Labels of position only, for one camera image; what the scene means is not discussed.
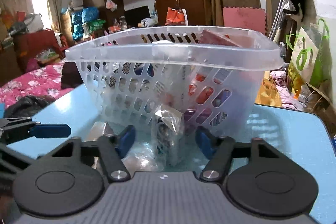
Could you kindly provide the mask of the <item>clear bagged grey packet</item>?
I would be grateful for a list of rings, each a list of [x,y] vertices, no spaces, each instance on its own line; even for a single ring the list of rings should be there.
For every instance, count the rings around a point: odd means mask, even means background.
[[[90,132],[88,133],[85,141],[96,141],[99,137],[107,135],[114,136],[114,132],[110,125],[106,122],[95,122]]]

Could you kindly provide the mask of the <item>patterned box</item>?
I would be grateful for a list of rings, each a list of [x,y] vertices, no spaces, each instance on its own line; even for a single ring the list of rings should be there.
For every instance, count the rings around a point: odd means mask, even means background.
[[[151,141],[156,156],[164,166],[178,165],[185,145],[183,114],[169,105],[158,105],[151,124]]]

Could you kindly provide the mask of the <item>red item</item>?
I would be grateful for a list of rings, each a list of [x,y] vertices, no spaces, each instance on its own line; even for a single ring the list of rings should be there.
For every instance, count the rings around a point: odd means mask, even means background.
[[[199,105],[204,104],[214,92],[214,89],[210,86],[205,86],[202,89],[198,88],[197,83],[203,82],[205,79],[205,75],[197,73],[195,78],[189,84],[188,95],[193,96],[198,92],[199,94],[197,95],[195,102]]]

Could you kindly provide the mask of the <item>pink floral bedding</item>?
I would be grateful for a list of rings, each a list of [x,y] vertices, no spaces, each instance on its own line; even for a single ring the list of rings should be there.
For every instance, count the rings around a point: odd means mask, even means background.
[[[60,61],[10,80],[1,87],[1,103],[9,107],[27,95],[58,99],[69,93],[73,88],[61,88],[63,65],[64,61]]]

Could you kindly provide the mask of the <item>yellow orange floral blanket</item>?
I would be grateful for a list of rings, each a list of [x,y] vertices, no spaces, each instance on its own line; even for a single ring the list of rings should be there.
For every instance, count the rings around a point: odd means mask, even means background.
[[[264,106],[282,107],[280,93],[276,85],[265,77],[262,79],[255,103]]]

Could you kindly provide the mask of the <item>clear plastic perforated basket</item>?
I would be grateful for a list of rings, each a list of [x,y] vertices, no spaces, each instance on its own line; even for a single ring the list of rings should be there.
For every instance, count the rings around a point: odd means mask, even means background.
[[[228,35],[240,47],[199,44],[203,30]],[[232,136],[246,124],[264,73],[283,64],[279,47],[260,32],[229,27],[168,26],[122,31],[66,51],[102,118],[149,131],[154,110],[166,104],[180,111],[185,129],[203,126]],[[188,95],[198,88],[213,94],[202,105]]]

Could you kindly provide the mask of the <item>green and white tote bag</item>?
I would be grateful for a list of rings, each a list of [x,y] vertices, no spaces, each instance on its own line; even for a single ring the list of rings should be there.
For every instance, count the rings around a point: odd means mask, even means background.
[[[316,24],[300,28],[298,34],[285,37],[292,50],[290,63],[307,84],[318,88],[331,77],[330,31],[326,20],[319,18]]]

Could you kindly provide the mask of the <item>pink foam mat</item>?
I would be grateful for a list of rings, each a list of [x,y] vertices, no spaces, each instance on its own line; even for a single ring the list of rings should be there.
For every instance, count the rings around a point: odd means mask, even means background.
[[[225,27],[244,28],[267,33],[266,13],[263,9],[252,7],[223,7]]]

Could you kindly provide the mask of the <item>orange and white hanging bag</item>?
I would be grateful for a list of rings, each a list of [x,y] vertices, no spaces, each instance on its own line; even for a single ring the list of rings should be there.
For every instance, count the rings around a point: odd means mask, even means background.
[[[188,20],[185,9],[173,9],[169,7],[166,14],[166,26],[187,26]]]

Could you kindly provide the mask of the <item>metal crutches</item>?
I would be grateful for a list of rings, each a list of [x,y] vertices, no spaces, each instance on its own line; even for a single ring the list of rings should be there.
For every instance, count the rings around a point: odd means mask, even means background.
[[[276,15],[274,17],[274,19],[272,20],[272,26],[269,29],[269,34],[268,34],[268,39],[270,40],[274,40],[275,36],[276,36],[276,32],[279,28],[279,25],[281,24],[282,21],[282,17],[283,17],[283,9],[284,9],[284,5],[286,3],[286,0],[279,0],[278,2],[278,7],[276,10]]]

